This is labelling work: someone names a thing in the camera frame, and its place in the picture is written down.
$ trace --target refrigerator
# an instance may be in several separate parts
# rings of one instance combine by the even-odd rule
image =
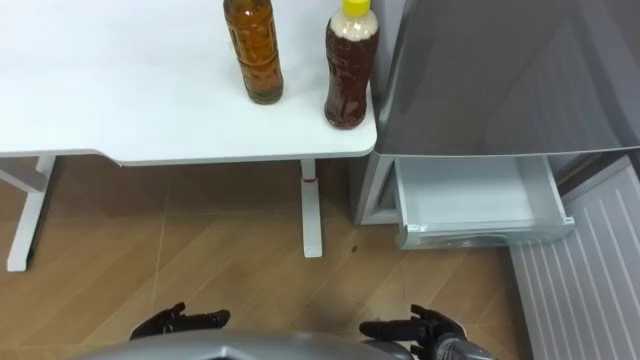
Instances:
[[[560,180],[640,146],[637,0],[373,0],[374,152],[350,164],[357,224],[403,249],[567,236]]]

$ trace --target yellow bottle cap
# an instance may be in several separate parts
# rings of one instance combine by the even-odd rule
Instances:
[[[342,11],[347,16],[362,16],[369,12],[371,0],[342,0]]]

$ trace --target plastic bottle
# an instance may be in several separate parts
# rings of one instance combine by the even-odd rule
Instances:
[[[270,0],[224,0],[224,14],[251,100],[273,104],[283,90]]]
[[[324,113],[339,129],[352,129],[367,111],[367,84],[380,34],[370,0],[343,0],[326,33],[329,95]]]

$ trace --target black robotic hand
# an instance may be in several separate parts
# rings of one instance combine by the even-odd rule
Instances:
[[[185,308],[185,304],[180,302],[169,309],[160,311],[138,325],[131,333],[129,339],[134,340],[147,336],[189,330],[221,329],[231,318],[231,313],[228,310],[220,310],[207,314],[184,315],[182,312]]]
[[[435,310],[411,305],[409,320],[367,321],[360,324],[360,332],[379,341],[413,341],[411,353],[422,360],[438,358],[438,348],[448,340],[467,342],[464,329],[453,319]]]

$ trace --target brown liquid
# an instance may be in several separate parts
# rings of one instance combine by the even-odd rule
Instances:
[[[249,97],[275,103],[283,81],[271,1],[224,0],[224,11]]]
[[[380,31],[366,40],[350,41],[336,36],[327,25],[326,38],[330,81],[324,114],[333,126],[352,129],[367,112],[367,84]]]

